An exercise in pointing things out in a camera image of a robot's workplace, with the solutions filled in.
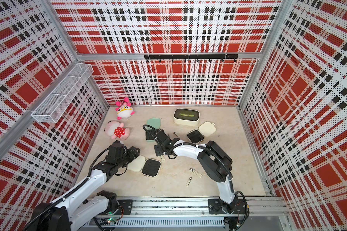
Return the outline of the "small clipper front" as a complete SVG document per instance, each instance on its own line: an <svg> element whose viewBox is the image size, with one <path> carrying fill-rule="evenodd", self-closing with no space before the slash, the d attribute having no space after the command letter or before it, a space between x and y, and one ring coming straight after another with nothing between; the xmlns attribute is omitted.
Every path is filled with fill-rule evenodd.
<svg viewBox="0 0 347 231"><path fill-rule="evenodd" d="M186 183L186 186L187 186L187 187L190 185L191 181L192 181L192 177L190 177L190 178L188 179L188 181L187 181L187 183Z"/></svg>

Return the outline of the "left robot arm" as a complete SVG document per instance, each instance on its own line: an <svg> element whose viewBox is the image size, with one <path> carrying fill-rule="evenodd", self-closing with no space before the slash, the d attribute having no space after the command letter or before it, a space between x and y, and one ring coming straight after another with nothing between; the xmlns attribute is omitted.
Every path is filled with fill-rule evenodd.
<svg viewBox="0 0 347 231"><path fill-rule="evenodd" d="M127 148L115 141L103 151L107 156L103 161L93 161L87 176L59 198L50 203L41 203L35 207L31 220L25 225L25 231L77 231L95 216L104 212L124 211L117 195L101 191L92 200L88 197L104 185L121 168L127 168L140 156L140 149Z"/></svg>

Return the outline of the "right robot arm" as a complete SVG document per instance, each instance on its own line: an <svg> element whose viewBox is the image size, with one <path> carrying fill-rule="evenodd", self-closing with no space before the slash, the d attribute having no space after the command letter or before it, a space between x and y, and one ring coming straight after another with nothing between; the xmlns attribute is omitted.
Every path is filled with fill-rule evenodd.
<svg viewBox="0 0 347 231"><path fill-rule="evenodd" d="M179 138L170 139L164 130L149 125L144 125L143 129L156 142L156 156L167 156L169 159L188 157L199 161L208 177L217 183L220 200L227 205L234 201L237 194L232 183L233 161L216 142L194 144Z"/></svg>

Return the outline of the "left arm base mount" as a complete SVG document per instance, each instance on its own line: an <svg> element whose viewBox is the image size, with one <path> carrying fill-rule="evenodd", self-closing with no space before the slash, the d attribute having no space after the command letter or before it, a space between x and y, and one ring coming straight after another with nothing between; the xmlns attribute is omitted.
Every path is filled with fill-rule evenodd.
<svg viewBox="0 0 347 231"><path fill-rule="evenodd" d="M116 200L110 208L107 208L104 212L99 213L99 216L109 215L109 216L121 216L130 215L133 207L133 200Z"/></svg>

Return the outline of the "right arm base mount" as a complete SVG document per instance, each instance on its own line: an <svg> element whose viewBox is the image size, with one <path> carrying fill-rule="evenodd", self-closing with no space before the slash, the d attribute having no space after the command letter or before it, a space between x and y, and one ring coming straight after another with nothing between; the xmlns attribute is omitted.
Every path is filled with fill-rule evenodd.
<svg viewBox="0 0 347 231"><path fill-rule="evenodd" d="M219 214L245 214L245 212L249 211L248 206L245 205L245 202L243 199L235 198L233 202L230 204L227 204L220 200L219 198L216 199L208 199L208 208L209 213L212 215L219 215Z"/></svg>

